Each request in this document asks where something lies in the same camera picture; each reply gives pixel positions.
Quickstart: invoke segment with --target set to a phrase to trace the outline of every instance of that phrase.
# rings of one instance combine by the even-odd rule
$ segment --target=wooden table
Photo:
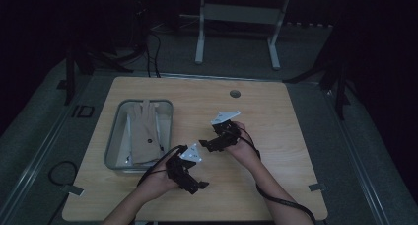
[[[232,98],[231,90],[241,96]],[[216,137],[210,120],[218,112],[242,113],[234,120],[245,124],[261,159],[294,199],[310,209],[317,220],[327,216],[316,176],[286,86],[276,82],[157,79],[118,77],[114,80],[93,133],[75,186],[82,196],[70,194],[62,216],[68,221],[103,220],[131,191],[138,174],[108,169],[104,154],[117,106],[125,99],[167,99],[174,105],[172,147]],[[226,152],[209,153],[198,146],[203,161],[190,169],[206,189],[191,195],[173,189],[137,214],[144,221],[250,221],[271,220],[254,181]]]

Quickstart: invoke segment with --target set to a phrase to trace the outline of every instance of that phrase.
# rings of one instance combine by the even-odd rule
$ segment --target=gray floor
[[[266,40],[261,37],[209,30],[204,63],[195,65],[197,37],[193,27],[180,34],[159,32],[156,34],[162,44],[158,65],[163,77],[199,75],[280,81],[311,68],[329,32],[330,29],[321,27],[284,27],[277,43],[280,71],[271,69]],[[152,54],[156,53],[157,40],[150,37],[149,43]],[[145,63],[142,57],[126,67],[135,70],[130,75],[144,76]],[[32,172],[35,176],[31,178],[32,186],[21,197],[13,197],[18,199],[16,212],[10,216],[13,217],[11,224],[47,224],[59,208],[65,193],[49,181],[48,172],[65,160],[80,165],[107,91],[118,75],[120,73],[102,66],[94,76],[78,76],[78,95],[71,106],[64,107],[65,93],[55,88],[59,80],[65,78],[61,63],[45,78],[4,133],[0,139],[3,208],[13,204],[8,200],[10,194],[15,192],[22,172],[37,150],[49,149],[43,155],[38,172]],[[346,120],[340,121],[332,108],[333,97],[316,84],[319,78],[320,74],[288,88],[318,181],[328,187],[323,192],[329,213],[327,224],[418,224],[417,206],[401,182],[364,107],[347,92],[351,105],[344,107]],[[93,116],[72,116],[77,105],[95,107]],[[59,130],[50,133],[51,128]],[[51,139],[51,143],[46,145],[45,139]],[[71,169],[60,169],[56,178],[71,181],[73,174],[68,170]],[[58,212],[52,224],[70,223]]]

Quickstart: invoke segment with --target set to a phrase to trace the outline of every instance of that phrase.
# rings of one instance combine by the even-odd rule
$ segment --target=person's right hand
[[[245,125],[237,121],[234,121],[234,124],[240,129],[241,137],[251,142],[249,135],[245,132]],[[229,152],[237,159],[237,161],[249,170],[254,169],[254,167],[258,166],[261,162],[255,150],[242,139],[239,139],[236,145],[226,147],[225,151]]]

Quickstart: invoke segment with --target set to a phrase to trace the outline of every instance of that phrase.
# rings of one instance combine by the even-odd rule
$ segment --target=dark background
[[[143,0],[173,29],[178,14],[198,14],[199,0]],[[214,0],[222,3],[225,0]],[[418,199],[415,107],[418,60],[417,0],[291,0],[286,22],[334,27],[320,59],[345,60],[400,175]],[[48,71],[65,58],[74,39],[97,50],[132,47],[135,0],[1,0],[0,132],[21,111]],[[228,0],[279,6],[275,0]]]

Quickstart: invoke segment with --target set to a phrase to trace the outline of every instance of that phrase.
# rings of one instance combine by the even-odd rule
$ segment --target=white metal stand
[[[203,62],[203,51],[205,46],[205,20],[220,20],[232,22],[246,22],[275,25],[275,31],[272,37],[267,40],[270,52],[271,64],[273,69],[280,69],[279,57],[277,56],[276,41],[283,25],[283,19],[286,13],[289,0],[285,0],[281,9],[230,6],[218,4],[205,4],[205,0],[200,0],[200,20],[199,20],[199,38],[197,40],[196,64]]]

